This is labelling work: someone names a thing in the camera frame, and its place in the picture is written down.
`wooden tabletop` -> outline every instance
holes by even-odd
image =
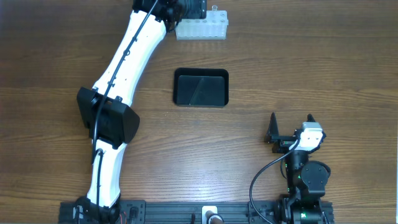
[[[398,2],[214,4],[228,12],[226,40],[168,34],[146,66],[122,199],[247,202],[256,172],[280,156],[263,142],[271,113],[284,135],[311,113],[327,133],[311,159],[332,169],[323,200],[336,222],[393,223]],[[91,139],[76,94],[105,71],[130,13],[129,0],[0,1],[0,222],[56,222],[60,202],[87,193]],[[176,106],[178,67],[229,71],[228,105]],[[254,198],[284,193],[274,166]]]

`table surface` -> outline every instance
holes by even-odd
[[[271,113],[284,135],[311,113],[328,136],[312,159],[332,169],[323,200],[336,221],[393,223],[398,1],[213,4],[228,12],[226,40],[169,34],[146,66],[122,199],[247,202],[255,173],[279,156],[263,143]],[[0,2],[0,221],[56,222],[60,202],[87,193],[91,140],[76,94],[102,75],[130,13],[128,0]],[[178,67],[227,69],[228,105],[174,105]],[[274,166],[254,198],[284,193]]]

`wooden table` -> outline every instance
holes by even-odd
[[[281,134],[306,115],[328,137],[313,154],[332,175],[323,200],[342,222],[396,214],[398,2],[208,1],[228,11],[224,41],[156,48],[133,109],[122,199],[247,202],[254,174],[279,155],[263,143],[272,111]],[[131,1],[0,1],[0,222],[56,222],[60,202],[87,193],[91,140],[76,103],[112,59]],[[172,102],[178,67],[225,68],[225,108]],[[286,183],[274,166],[255,199]]]

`white container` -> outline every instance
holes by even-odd
[[[228,17],[226,11],[213,6],[206,19],[182,19],[175,28],[177,40],[225,40]]]

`wood grain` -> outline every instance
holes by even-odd
[[[139,82],[141,117],[123,159],[123,199],[248,201],[275,159],[262,139],[272,111],[282,134],[308,113],[328,137],[313,159],[333,173],[325,200],[338,223],[393,223],[396,214],[398,2],[208,0],[228,11],[225,41],[169,34]],[[90,139],[76,103],[122,39],[127,0],[0,1],[0,222],[57,221],[86,194]],[[178,67],[225,68],[222,109],[172,103]],[[278,167],[256,199],[285,193]]]

